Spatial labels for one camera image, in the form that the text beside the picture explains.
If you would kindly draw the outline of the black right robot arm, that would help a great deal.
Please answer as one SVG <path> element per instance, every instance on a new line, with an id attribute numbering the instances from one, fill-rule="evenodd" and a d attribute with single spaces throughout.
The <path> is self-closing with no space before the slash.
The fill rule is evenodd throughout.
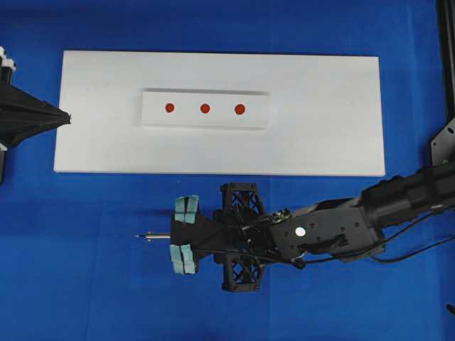
<path id="1" fill-rule="evenodd" d="M 382 253 L 384 228 L 416 220 L 426 212 L 454 207 L 454 164 L 396 176 L 360 196 L 326 200 L 308 207 L 267 212 L 255 183 L 227 183 L 222 207 L 212 217 L 196 195 L 179 197 L 171 219 L 170 257 L 182 275 L 196 274 L 201 259 L 213 256 L 223 268 L 225 291 L 259 289 L 270 264 L 305 267 L 315 262 L 355 261 Z"/>

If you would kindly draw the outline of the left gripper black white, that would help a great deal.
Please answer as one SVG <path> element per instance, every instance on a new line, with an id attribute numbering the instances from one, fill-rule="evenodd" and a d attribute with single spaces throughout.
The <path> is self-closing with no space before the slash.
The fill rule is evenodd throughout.
<path id="1" fill-rule="evenodd" d="M 41 134 L 59 126 L 70 123 L 70 115 L 52 104 L 35 98 L 27 92 L 11 84 L 12 73 L 16 70 L 16 63 L 7 57 L 6 50 L 1 47 L 1 109 L 9 112 L 26 112 L 53 117 L 44 121 L 6 120 L 1 121 L 1 183 L 4 179 L 6 152 L 14 148 L 23 140 Z"/>

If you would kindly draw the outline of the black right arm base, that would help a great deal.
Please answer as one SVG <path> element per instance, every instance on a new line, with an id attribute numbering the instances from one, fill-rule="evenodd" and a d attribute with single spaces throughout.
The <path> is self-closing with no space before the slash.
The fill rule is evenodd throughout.
<path id="1" fill-rule="evenodd" d="M 431 141 L 432 165 L 440 166 L 454 161 L 454 124 L 452 119 Z"/>

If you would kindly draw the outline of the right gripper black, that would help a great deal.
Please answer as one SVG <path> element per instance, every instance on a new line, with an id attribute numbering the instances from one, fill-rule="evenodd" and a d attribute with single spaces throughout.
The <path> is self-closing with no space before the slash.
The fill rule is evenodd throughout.
<path id="1" fill-rule="evenodd" d="M 222 289 L 257 291 L 266 266 L 277 257 L 261 225 L 267 211 L 255 183 L 226 183 L 220 191 L 223 203 L 213 213 L 216 222 L 200 213 L 198 195 L 175 200 L 170 243 L 173 270 L 176 274 L 196 274 L 200 260 L 210 256 L 210 250 L 220 250 L 214 260 L 223 266 Z M 225 228 L 223 238 L 214 235 L 222 229 L 220 223 Z"/>

